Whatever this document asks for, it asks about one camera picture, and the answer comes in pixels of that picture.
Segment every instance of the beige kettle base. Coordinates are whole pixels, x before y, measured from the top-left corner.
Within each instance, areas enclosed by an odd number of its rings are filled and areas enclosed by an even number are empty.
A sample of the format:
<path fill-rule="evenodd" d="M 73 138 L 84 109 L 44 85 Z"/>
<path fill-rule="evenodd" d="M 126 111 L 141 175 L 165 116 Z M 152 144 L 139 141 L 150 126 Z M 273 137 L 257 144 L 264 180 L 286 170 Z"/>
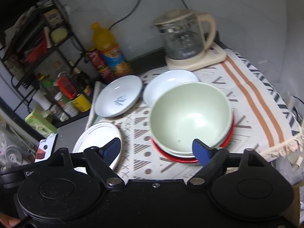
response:
<path fill-rule="evenodd" d="M 173 69 L 185 69 L 189 71 L 194 71 L 197 69 L 205 68 L 210 65 L 214 65 L 226 60 L 227 54 L 221 47 L 219 47 L 216 43 L 209 48 L 204 57 L 197 61 L 196 63 L 192 63 L 186 66 L 176 66 L 172 64 L 172 60 L 166 57 L 166 64 L 168 65 L 170 70 Z"/>

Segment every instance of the brown dot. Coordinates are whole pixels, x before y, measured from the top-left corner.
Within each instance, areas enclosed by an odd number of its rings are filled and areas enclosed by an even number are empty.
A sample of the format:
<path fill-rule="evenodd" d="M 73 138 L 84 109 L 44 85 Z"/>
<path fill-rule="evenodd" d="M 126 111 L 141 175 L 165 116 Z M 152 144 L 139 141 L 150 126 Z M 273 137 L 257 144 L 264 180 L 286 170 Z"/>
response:
<path fill-rule="evenodd" d="M 151 174 L 151 172 L 152 172 L 151 169 L 146 169 L 146 170 L 145 170 L 145 173 L 146 173 L 147 175 Z"/>

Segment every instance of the stacked bowl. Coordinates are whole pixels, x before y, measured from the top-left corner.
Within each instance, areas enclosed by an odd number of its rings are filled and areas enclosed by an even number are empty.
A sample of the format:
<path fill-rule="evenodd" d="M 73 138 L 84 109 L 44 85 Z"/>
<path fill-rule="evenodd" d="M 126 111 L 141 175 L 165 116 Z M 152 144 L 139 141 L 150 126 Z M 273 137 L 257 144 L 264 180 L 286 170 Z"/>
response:
<path fill-rule="evenodd" d="M 202 82 L 186 82 L 167 90 L 155 101 L 149 116 L 152 144 L 180 163 L 197 163 L 192 152 L 194 139 L 209 147 L 225 147 L 233 124 L 225 95 Z"/>

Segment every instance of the red bowl rim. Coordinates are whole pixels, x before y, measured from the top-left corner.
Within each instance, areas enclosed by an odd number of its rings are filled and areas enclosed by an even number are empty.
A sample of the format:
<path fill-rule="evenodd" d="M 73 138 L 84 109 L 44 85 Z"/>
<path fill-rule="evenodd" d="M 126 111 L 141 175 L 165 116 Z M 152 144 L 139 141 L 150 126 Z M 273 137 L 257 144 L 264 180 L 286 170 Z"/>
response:
<path fill-rule="evenodd" d="M 222 145 L 220 145 L 220 147 L 226 147 L 227 144 L 229 143 L 229 141 L 231 140 L 231 137 L 233 135 L 233 131 L 234 131 L 234 117 L 232 119 L 232 126 L 231 126 L 231 129 L 229 131 L 229 134 L 227 136 L 227 138 L 224 140 L 224 142 L 222 143 Z M 179 157 L 175 157 L 175 156 L 172 156 L 166 152 L 164 152 L 162 149 L 159 148 L 159 146 L 157 145 L 157 143 L 153 140 L 152 137 L 151 138 L 151 142 L 152 142 L 152 145 L 156 148 L 156 150 L 162 154 L 163 156 L 165 156 L 166 158 L 172 160 L 172 161 L 175 161 L 175 162 L 178 162 L 178 163 L 184 163 L 184 164 L 193 164 L 193 163 L 197 163 L 198 160 L 196 158 L 190 158 L 190 159 L 185 159 L 185 158 L 179 158 Z"/>

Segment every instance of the kettle handle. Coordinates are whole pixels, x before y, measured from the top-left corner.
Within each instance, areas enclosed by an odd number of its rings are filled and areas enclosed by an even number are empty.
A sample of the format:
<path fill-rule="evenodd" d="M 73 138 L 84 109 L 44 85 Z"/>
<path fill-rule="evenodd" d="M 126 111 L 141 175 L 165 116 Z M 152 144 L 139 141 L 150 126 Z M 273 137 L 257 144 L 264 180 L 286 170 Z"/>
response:
<path fill-rule="evenodd" d="M 208 13 L 199 13 L 196 15 L 196 19 L 199 24 L 199 30 L 204 42 L 204 50 L 208 50 L 209 47 L 213 44 L 213 41 L 216 36 L 216 23 L 215 19 Z M 201 22 L 207 21 L 210 24 L 210 32 L 208 38 L 205 40 L 204 31 Z"/>

